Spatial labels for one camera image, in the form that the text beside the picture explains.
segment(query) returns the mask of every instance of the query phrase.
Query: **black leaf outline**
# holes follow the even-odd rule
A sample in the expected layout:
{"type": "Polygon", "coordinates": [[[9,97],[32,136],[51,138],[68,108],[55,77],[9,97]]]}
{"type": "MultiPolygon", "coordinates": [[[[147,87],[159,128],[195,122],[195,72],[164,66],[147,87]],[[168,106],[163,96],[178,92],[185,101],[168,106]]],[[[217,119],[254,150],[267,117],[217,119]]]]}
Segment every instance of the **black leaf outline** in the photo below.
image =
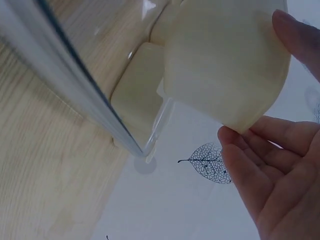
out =
{"type": "Polygon", "coordinates": [[[223,162],[221,150],[220,146],[209,142],[195,150],[188,160],[180,160],[178,163],[188,161],[204,178],[217,184],[230,184],[232,179],[223,162]]]}
{"type": "Polygon", "coordinates": [[[313,114],[313,121],[320,123],[320,93],[313,87],[308,87],[304,93],[305,102],[313,114]]]}

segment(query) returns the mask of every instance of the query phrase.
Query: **glass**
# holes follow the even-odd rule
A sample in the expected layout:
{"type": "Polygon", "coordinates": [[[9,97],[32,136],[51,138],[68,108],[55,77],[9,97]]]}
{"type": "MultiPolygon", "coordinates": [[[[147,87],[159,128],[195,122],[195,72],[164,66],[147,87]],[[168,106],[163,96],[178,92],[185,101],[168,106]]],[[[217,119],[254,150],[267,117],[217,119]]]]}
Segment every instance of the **glass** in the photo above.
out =
{"type": "Polygon", "coordinates": [[[157,63],[163,57],[162,46],[147,42],[168,3],[169,0],[0,0],[0,23],[5,23],[4,35],[10,43],[54,90],[105,127],[131,153],[147,157],[152,156],[173,109],[173,101],[164,95],[161,84],[163,61],[150,65],[156,70],[149,71],[149,78],[142,81],[139,77],[149,68],[141,62],[149,63],[153,58],[157,63]],[[128,84],[138,86],[140,92],[122,91],[121,86],[126,89],[128,84]],[[113,97],[114,93],[119,93],[118,97],[113,97]],[[116,109],[113,103],[120,105],[116,109]],[[130,113],[131,106],[136,107],[137,114],[130,113]]]}

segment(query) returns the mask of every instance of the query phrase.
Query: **wood grain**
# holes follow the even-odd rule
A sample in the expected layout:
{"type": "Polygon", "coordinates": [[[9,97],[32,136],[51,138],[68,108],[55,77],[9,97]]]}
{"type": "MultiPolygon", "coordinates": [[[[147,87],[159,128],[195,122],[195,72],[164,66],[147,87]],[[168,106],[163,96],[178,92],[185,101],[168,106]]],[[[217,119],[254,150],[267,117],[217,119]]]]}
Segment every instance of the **wood grain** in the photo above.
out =
{"type": "Polygon", "coordinates": [[[66,17],[58,6],[70,1],[49,3],[93,78],[110,97],[129,56],[149,40],[169,0],[77,0],[81,4],[66,17]]]}
{"type": "MultiPolygon", "coordinates": [[[[167,2],[49,0],[107,96],[167,2]]],[[[127,158],[0,44],[1,240],[90,239],[127,158]]]]}
{"type": "Polygon", "coordinates": [[[0,239],[90,239],[127,156],[0,45],[0,239]]]}

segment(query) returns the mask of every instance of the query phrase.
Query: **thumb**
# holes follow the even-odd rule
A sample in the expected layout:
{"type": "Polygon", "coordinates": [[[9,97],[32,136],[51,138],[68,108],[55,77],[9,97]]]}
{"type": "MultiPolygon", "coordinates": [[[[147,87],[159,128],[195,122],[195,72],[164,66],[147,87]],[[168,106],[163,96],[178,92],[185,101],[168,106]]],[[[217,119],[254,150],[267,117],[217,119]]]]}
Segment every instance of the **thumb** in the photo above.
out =
{"type": "Polygon", "coordinates": [[[276,10],[273,28],[286,49],[320,82],[320,30],[297,21],[288,13],[276,10]]]}

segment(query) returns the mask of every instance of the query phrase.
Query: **hand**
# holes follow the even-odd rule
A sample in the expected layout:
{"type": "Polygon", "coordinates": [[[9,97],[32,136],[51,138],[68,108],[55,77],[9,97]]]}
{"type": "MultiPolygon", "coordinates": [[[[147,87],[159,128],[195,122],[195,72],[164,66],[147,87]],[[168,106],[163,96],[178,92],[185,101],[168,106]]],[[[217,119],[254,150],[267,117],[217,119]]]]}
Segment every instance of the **hand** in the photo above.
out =
{"type": "MultiPolygon", "coordinates": [[[[320,30],[282,11],[272,20],[285,47],[320,80],[320,30]]],[[[320,124],[264,116],[243,135],[222,127],[218,137],[261,239],[320,239],[320,124]]]]}

